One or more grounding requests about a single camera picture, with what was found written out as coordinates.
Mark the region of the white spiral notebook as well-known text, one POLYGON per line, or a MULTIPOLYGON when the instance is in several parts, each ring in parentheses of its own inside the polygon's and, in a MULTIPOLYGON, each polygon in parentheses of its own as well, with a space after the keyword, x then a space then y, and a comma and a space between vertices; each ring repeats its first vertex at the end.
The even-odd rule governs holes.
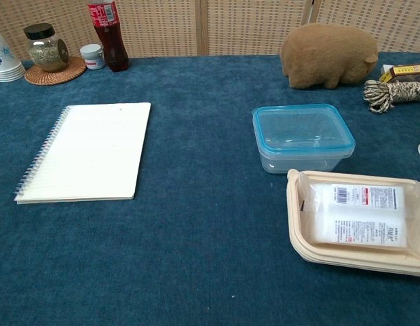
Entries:
POLYGON ((18 204, 134 197, 151 104, 69 105, 23 174, 18 204))

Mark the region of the blue velvet tablecloth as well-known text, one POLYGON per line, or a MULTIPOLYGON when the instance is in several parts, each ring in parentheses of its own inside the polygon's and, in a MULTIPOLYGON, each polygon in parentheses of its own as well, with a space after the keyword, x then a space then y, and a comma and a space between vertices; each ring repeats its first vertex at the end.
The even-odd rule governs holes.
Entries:
POLYGON ((420 181, 420 103, 361 86, 293 90, 278 56, 140 58, 51 87, 0 83, 0 326, 420 326, 420 278, 305 261, 286 177, 262 169, 252 111, 328 103, 356 140, 340 173, 420 181), (67 105, 151 104, 132 200, 18 205, 67 105))

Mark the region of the clear container with blue lid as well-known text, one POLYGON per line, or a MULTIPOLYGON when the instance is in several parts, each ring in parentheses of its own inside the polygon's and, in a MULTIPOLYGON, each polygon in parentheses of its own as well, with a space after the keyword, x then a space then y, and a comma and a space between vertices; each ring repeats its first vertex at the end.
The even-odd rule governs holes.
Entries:
POLYGON ((329 104, 259 107, 252 111, 252 123, 261 165, 268 173, 332 171, 356 147, 338 109, 329 104))

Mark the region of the beige paper pulp tray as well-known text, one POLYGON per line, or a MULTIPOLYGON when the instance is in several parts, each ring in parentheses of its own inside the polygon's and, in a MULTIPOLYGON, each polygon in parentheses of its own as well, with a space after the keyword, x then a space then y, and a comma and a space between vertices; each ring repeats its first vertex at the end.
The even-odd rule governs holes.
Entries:
POLYGON ((299 172, 288 171, 286 201, 288 210, 289 237, 296 252, 305 260, 334 266, 358 268, 378 272, 390 272, 420 277, 420 258, 403 251, 386 251, 362 247, 344 247, 341 245, 309 244, 301 231, 301 196, 299 180, 301 176, 311 181, 328 181, 330 183, 355 183, 372 185, 415 185, 412 179, 376 177, 370 175, 353 175, 330 173, 313 170, 299 172))

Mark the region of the woven bamboo folding screen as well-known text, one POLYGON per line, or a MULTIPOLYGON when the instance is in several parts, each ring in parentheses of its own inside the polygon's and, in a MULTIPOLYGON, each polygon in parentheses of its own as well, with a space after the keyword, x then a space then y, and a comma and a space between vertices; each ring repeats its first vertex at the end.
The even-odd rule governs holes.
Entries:
MULTIPOLYGON (((131 58, 278 54, 308 22, 355 26, 382 52, 420 52, 420 0, 115 0, 131 58)), ((98 42, 88 0, 0 0, 0 33, 28 58, 24 28, 47 22, 69 52, 98 42)))

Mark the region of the small white jar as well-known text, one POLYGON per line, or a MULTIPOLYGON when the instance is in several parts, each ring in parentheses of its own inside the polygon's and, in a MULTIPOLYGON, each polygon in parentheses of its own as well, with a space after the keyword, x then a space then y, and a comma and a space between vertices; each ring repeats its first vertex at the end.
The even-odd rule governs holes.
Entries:
POLYGON ((80 54, 89 70, 98 70, 105 66, 103 49, 100 44, 92 43, 82 46, 80 54))

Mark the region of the red cola bottle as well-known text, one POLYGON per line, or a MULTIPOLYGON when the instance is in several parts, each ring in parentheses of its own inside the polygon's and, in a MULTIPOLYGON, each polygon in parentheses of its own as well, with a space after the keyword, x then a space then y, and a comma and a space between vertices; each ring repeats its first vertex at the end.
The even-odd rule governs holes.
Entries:
POLYGON ((121 25, 115 0, 85 0, 94 29, 100 39, 104 59, 113 72, 125 71, 129 67, 121 36, 121 25))

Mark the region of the brown plush capybara toy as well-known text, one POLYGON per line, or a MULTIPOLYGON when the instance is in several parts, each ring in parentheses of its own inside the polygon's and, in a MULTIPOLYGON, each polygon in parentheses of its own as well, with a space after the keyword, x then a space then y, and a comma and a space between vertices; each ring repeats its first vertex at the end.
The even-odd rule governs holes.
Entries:
POLYGON ((378 45, 368 32, 353 26, 309 23, 287 34, 280 58, 291 88, 362 81, 379 60, 378 45))

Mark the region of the white plastic packaged item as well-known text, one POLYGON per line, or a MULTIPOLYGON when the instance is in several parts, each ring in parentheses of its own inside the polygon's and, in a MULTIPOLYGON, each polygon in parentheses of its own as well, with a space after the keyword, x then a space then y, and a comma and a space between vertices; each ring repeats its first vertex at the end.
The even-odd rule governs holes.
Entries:
POLYGON ((299 179, 301 230, 311 244, 408 251, 420 257, 420 182, 299 179))

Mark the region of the woven rattan coaster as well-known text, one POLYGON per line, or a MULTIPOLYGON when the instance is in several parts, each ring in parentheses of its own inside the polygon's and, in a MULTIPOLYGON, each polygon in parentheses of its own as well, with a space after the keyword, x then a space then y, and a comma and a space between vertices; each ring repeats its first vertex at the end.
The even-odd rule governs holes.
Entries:
POLYGON ((66 68, 57 72, 47 72, 39 66, 33 65, 24 75, 25 80, 38 86, 53 86, 69 82, 79 77, 86 70, 84 59, 72 56, 69 58, 69 64, 66 68))

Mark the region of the glass spice jar black lid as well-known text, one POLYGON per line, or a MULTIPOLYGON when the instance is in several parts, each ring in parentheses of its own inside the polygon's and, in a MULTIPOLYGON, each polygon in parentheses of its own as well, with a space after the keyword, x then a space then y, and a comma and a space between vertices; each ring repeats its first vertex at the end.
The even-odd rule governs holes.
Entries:
POLYGON ((65 42, 56 35, 50 23, 32 24, 23 28, 28 39, 28 52, 33 63, 47 72, 58 72, 69 63, 65 42))

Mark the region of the yellow cardboard box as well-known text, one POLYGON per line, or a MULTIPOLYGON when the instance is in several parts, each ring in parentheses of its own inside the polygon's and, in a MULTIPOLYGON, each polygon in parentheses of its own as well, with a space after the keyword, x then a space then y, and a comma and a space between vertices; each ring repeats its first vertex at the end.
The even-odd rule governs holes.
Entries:
POLYGON ((391 66, 379 78, 383 83, 420 82, 420 64, 391 66))

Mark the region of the stack of floral paper cups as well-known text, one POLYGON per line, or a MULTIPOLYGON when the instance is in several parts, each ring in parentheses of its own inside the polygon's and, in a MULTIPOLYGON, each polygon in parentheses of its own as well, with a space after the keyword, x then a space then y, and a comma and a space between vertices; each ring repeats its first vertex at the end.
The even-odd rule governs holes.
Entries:
POLYGON ((12 82, 24 76, 26 70, 19 57, 0 33, 0 82, 12 82))

